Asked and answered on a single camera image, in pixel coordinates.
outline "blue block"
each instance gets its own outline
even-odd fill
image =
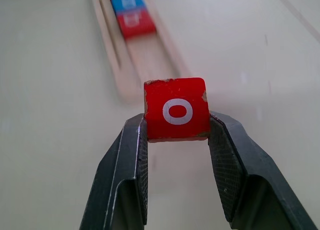
[[[116,15],[146,7],[143,0],[111,0],[111,2]]]

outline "red wooden block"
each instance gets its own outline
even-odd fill
[[[210,113],[202,78],[148,81],[144,95],[147,135],[152,142],[208,137]]]
[[[156,26],[145,8],[118,15],[117,21],[125,39],[156,31]]]

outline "wooden track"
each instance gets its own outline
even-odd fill
[[[110,0],[92,0],[105,50],[119,94],[127,101],[143,100],[149,80],[191,77],[150,0],[144,0],[157,32],[125,40]]]

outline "white background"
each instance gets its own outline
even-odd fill
[[[320,227],[320,0],[153,1],[210,109]],[[0,0],[0,228],[77,229],[99,161],[143,111],[117,96],[91,0]],[[230,229],[205,141],[149,145],[148,207],[148,230]]]

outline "stacked blocks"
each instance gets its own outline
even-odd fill
[[[111,3],[125,39],[156,31],[143,0],[111,0]]]

